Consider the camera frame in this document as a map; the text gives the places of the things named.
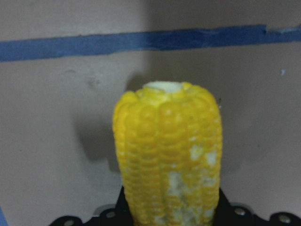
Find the yellow corn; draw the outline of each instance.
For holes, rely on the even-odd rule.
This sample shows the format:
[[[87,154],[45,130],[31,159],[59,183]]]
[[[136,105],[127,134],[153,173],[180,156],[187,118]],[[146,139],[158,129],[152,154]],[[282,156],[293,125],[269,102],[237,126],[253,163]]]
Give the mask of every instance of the yellow corn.
[[[209,226],[219,199],[222,126],[214,97],[187,82],[128,91],[113,115],[135,226]]]

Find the painter's tape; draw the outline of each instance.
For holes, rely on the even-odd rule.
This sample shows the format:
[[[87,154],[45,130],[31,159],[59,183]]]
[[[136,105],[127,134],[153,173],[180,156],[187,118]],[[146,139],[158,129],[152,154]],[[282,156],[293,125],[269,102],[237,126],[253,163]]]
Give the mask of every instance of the painter's tape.
[[[0,208],[0,226],[8,226],[1,208]]]
[[[265,25],[135,32],[0,42],[0,61],[90,56],[136,50],[181,50],[301,41],[301,29]]]

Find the blue tape strip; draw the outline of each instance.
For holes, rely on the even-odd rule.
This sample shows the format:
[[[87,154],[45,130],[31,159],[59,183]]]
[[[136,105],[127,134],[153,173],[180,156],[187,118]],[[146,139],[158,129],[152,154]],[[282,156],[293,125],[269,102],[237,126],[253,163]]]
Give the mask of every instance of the blue tape strip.
[[[0,61],[111,54],[133,50],[180,50],[301,41],[301,28],[266,31],[265,25],[136,32],[0,42]]]
[[[8,226],[1,208],[0,208],[0,226]]]

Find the toy corn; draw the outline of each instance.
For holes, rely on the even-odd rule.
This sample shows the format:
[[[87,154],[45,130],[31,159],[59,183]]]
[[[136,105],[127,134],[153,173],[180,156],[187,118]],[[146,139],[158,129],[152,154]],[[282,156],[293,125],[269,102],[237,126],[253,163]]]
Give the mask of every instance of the toy corn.
[[[222,126],[214,97],[187,82],[126,92],[113,115],[135,226],[209,226],[219,199]]]

